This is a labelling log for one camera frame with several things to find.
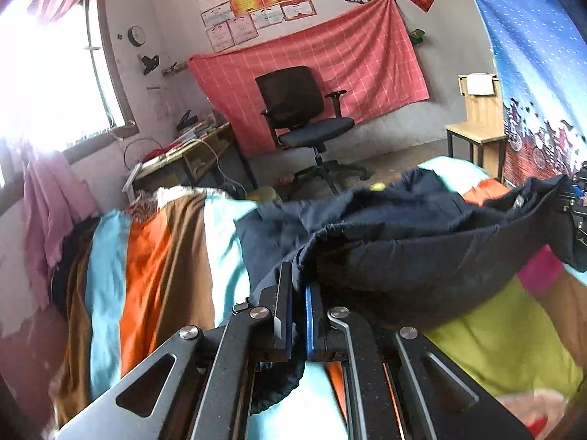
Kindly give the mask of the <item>dark navy puffer jacket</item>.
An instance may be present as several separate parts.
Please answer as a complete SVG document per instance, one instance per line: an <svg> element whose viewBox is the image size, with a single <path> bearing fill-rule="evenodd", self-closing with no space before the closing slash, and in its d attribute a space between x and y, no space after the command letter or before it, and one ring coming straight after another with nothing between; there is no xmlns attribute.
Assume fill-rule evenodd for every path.
<svg viewBox="0 0 587 440"><path fill-rule="evenodd" d="M570 188L566 176L531 178L475 204L417 168L380 192L264 203L236 234L254 300L289 262L296 291L314 283L379 327L432 329L488 301L542 248L584 265L570 217L553 207Z"/></svg>

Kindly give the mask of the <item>patterned pillow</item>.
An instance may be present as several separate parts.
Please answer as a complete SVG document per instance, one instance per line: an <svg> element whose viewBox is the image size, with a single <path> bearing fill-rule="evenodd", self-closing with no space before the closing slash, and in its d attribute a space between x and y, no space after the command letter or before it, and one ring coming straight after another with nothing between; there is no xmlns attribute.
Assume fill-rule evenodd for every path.
<svg viewBox="0 0 587 440"><path fill-rule="evenodd" d="M143 224L150 217L155 216L158 211L157 196L144 191L139 191L136 199L123 209L123 212L137 224Z"/></svg>

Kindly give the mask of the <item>wall certificates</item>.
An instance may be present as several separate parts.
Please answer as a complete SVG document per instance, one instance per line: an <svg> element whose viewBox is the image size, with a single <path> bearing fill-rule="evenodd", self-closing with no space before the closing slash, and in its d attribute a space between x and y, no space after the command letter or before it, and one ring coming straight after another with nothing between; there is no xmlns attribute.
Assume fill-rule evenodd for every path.
<svg viewBox="0 0 587 440"><path fill-rule="evenodd" d="M313 0L198 0L205 34L215 53L259 36L262 29L313 17Z"/></svg>

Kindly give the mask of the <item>round wall clock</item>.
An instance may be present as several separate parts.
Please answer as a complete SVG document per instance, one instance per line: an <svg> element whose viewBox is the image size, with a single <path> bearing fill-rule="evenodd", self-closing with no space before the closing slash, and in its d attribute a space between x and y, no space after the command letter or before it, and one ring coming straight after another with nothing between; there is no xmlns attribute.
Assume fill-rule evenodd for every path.
<svg viewBox="0 0 587 440"><path fill-rule="evenodd" d="M130 43L137 48L140 48L146 43L146 34L144 29L138 25L131 26L127 30L126 35Z"/></svg>

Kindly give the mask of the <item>green plastic bin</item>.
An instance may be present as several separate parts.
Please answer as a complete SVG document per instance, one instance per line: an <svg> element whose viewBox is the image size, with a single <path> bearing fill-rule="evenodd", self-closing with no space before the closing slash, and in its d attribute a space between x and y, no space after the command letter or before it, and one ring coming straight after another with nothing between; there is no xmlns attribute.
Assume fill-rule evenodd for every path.
<svg viewBox="0 0 587 440"><path fill-rule="evenodd" d="M282 203L281 196L271 186L261 186L248 193L247 200L257 204Z"/></svg>

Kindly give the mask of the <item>light wooden chair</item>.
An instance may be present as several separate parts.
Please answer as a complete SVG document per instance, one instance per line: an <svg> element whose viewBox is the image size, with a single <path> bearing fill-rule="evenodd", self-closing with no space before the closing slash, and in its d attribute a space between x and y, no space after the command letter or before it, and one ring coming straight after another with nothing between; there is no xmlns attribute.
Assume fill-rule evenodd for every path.
<svg viewBox="0 0 587 440"><path fill-rule="evenodd" d="M464 98L467 118L445 127L448 156L455 157L454 139L468 143L468 160L481 167L493 179L503 180L507 137L503 126L503 99L500 82L491 74L492 94L475 94L468 87L468 77L460 74L459 91Z"/></svg>

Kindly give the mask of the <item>blue patterned curtain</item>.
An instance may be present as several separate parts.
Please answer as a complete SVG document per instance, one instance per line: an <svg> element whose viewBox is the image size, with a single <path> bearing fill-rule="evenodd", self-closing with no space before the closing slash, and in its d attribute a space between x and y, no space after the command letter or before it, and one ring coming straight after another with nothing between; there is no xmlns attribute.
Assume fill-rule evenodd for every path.
<svg viewBox="0 0 587 440"><path fill-rule="evenodd" d="M586 159L586 43L558 0L475 0L502 87L504 179L572 175Z"/></svg>

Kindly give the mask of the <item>wooden desk with shelf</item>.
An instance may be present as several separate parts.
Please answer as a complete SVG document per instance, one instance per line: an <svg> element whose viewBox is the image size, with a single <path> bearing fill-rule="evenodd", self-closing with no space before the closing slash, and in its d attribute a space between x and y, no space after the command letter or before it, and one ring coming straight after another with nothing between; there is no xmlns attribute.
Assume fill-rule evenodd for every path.
<svg viewBox="0 0 587 440"><path fill-rule="evenodd" d="M259 184L233 127L224 124L136 164L121 191L132 202L139 191L153 193L175 186L223 189L243 199Z"/></svg>

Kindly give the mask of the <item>black office chair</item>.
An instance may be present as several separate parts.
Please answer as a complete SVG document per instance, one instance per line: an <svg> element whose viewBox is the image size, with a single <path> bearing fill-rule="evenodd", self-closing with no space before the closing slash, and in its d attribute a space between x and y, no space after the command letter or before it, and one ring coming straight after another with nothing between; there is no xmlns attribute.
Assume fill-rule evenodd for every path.
<svg viewBox="0 0 587 440"><path fill-rule="evenodd" d="M321 179L336 195L336 173L356 174L362 181L372 177L372 172L361 165L322 158L327 152L325 143L355 127L355 121L341 113L340 98L347 94L345 89L322 93L307 66L286 67L262 74L256 77L256 84L265 103L261 115L267 122L274 145L281 149L313 150L314 164L293 175L291 193L307 182Z"/></svg>

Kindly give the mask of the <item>colourful striped bedspread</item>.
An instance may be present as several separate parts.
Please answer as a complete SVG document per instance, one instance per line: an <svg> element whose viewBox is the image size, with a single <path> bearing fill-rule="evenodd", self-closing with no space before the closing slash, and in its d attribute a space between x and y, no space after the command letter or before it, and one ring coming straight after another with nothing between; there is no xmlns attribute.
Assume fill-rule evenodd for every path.
<svg viewBox="0 0 587 440"><path fill-rule="evenodd" d="M236 223L257 207L216 189L159 189L143 224L122 210L64 243L52 281L69 324L53 386L64 426L177 330L215 327L250 292ZM495 298L434 329L432 341L543 438L586 378L586 278L543 248Z"/></svg>

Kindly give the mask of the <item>pink hanging cloth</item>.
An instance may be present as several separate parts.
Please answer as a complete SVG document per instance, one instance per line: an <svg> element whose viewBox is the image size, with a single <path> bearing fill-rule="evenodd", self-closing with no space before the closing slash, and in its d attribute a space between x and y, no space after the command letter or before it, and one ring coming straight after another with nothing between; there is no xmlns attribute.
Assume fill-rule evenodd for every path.
<svg viewBox="0 0 587 440"><path fill-rule="evenodd" d="M62 153L38 154L26 144L21 160L25 270L39 307L46 309L51 271L62 259L64 238L99 208Z"/></svg>

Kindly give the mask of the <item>red checkered wall cloth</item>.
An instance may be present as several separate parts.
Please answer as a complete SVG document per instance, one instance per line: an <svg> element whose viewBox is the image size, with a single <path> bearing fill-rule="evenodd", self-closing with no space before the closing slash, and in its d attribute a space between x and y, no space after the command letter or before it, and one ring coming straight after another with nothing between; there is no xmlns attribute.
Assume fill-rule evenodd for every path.
<svg viewBox="0 0 587 440"><path fill-rule="evenodd" d="M342 110L358 123L429 97L396 0L372 0L316 26L187 62L249 158L276 148L257 77L297 66L308 67L325 94L342 89Z"/></svg>

